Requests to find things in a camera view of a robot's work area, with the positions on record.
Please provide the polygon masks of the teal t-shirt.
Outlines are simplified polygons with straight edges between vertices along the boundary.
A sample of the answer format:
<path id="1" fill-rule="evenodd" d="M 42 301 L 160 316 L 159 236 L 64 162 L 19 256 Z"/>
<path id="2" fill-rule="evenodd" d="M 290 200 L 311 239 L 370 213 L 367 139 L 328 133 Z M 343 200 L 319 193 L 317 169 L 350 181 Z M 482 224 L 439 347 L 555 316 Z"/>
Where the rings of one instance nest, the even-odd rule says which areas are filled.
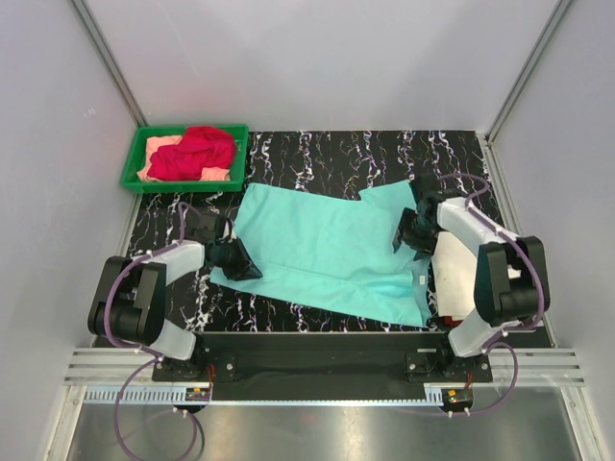
<path id="1" fill-rule="evenodd" d="M 422 328 L 431 315 L 429 264 L 393 239 L 416 204 L 407 181 L 344 200 L 268 184 L 248 186 L 235 234 L 262 272 L 210 281 L 233 290 L 388 324 Z"/>

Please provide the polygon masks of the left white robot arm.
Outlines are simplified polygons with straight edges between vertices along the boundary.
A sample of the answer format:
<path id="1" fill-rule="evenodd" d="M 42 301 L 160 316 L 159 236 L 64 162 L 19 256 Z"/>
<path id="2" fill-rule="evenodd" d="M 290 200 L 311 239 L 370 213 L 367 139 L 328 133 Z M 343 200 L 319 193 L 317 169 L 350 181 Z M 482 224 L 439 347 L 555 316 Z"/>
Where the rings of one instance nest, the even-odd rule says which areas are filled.
<path id="1" fill-rule="evenodd" d="M 88 330 L 117 348 L 152 354 L 163 376 L 186 381 L 213 378 L 216 358 L 204 340 L 166 318 L 167 287 L 208 265 L 221 269 L 229 281 L 262 278 L 241 240 L 233 237 L 178 241 L 137 258 L 112 256 L 95 291 Z"/>

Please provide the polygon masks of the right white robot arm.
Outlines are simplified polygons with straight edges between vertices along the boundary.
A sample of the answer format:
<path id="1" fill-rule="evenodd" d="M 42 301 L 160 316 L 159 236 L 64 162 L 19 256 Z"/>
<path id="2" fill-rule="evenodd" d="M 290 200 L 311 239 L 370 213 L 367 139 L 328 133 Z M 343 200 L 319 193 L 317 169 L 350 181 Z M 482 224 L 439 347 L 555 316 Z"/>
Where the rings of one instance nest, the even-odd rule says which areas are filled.
<path id="1" fill-rule="evenodd" d="M 499 227 L 470 199 L 423 199 L 406 207 L 393 237 L 417 260 L 434 255 L 439 234 L 455 236 L 477 260 L 474 309 L 452 328 L 424 365 L 408 371 L 454 381 L 464 379 L 497 340 L 511 331 L 532 329 L 550 302 L 544 246 L 536 237 L 521 237 Z"/>

